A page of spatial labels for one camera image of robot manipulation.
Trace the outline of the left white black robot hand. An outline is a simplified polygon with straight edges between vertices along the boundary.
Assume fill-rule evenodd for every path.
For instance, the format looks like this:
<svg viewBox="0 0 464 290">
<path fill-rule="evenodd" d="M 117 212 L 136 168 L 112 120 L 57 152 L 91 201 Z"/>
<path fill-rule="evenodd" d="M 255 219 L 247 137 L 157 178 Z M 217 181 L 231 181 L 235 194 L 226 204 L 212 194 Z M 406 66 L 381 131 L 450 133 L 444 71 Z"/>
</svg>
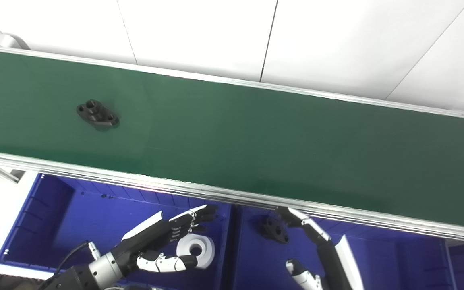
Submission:
<svg viewBox="0 0 464 290">
<path fill-rule="evenodd" d="M 122 277 L 138 270 L 179 272 L 195 268 L 198 265 L 195 255 L 165 255 L 161 249 L 194 230 L 204 231 L 201 223 L 213 221 L 217 211 L 218 206 L 210 204 L 188 209 L 170 219 L 164 219 L 162 211 L 147 218 L 110 251 Z"/>
</svg>

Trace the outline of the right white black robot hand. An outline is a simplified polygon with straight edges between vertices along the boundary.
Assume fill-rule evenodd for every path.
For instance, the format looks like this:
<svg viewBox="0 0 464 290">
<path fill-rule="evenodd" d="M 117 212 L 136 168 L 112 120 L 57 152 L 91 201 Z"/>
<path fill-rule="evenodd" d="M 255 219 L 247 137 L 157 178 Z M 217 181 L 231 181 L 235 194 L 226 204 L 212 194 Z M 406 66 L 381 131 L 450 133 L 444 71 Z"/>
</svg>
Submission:
<svg viewBox="0 0 464 290">
<path fill-rule="evenodd" d="M 364 284 L 357 261 L 345 235 L 334 243 L 330 235 L 313 218 L 287 206 L 278 206 L 276 213 L 291 228 L 301 228 L 316 246 L 325 275 L 315 275 L 298 259 L 291 258 L 285 267 L 302 290 L 363 290 Z"/>
</svg>

